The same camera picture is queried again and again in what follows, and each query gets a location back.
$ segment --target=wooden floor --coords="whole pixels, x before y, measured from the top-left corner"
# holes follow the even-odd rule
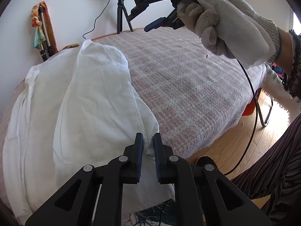
[[[259,100],[263,118],[268,114],[271,99],[261,92]],[[241,117],[238,124],[220,136],[209,147],[199,150],[188,159],[190,163],[202,156],[210,156],[222,173],[230,171],[241,158],[250,140],[255,122],[255,111],[252,115]],[[274,101],[270,121],[263,128],[258,117],[256,130],[250,147],[240,165],[227,176],[232,179],[252,166],[273,144],[282,136],[288,127],[288,114]],[[256,200],[254,203],[261,207],[268,198]]]

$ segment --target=silver screw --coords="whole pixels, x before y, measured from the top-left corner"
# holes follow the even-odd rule
[[[170,156],[170,161],[177,161],[179,158],[176,155]]]
[[[214,166],[211,165],[211,164],[207,164],[207,165],[205,166],[205,169],[206,169],[207,171],[213,171],[213,170],[214,170]]]
[[[125,156],[125,155],[122,155],[122,156],[120,156],[120,157],[118,158],[118,160],[119,160],[119,161],[122,161],[122,162],[125,162],[125,161],[128,160],[128,157]]]
[[[84,171],[85,172],[89,172],[89,171],[91,171],[92,170],[92,166],[91,165],[85,165],[84,166]]]

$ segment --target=black shoe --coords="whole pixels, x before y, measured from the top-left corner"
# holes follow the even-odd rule
[[[215,164],[214,160],[207,155],[201,156],[195,161],[195,165],[199,167],[203,167],[206,164],[211,164],[217,168],[217,165]]]

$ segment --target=black lace sleeve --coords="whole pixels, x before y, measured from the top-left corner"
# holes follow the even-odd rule
[[[293,36],[296,43],[295,56],[293,61],[293,68],[290,72],[291,77],[283,81],[283,86],[286,91],[290,92],[290,95],[301,99],[301,34],[297,35],[294,30],[290,30],[289,33]]]

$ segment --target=tripod leg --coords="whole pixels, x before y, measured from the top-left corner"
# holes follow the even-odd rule
[[[122,30],[122,7],[117,7],[117,34]]]
[[[128,12],[127,12],[124,5],[122,6],[122,10],[123,10],[123,13],[124,13],[124,16],[125,16],[126,20],[128,20]],[[130,21],[128,21],[128,26],[129,26],[131,32],[134,32]]]

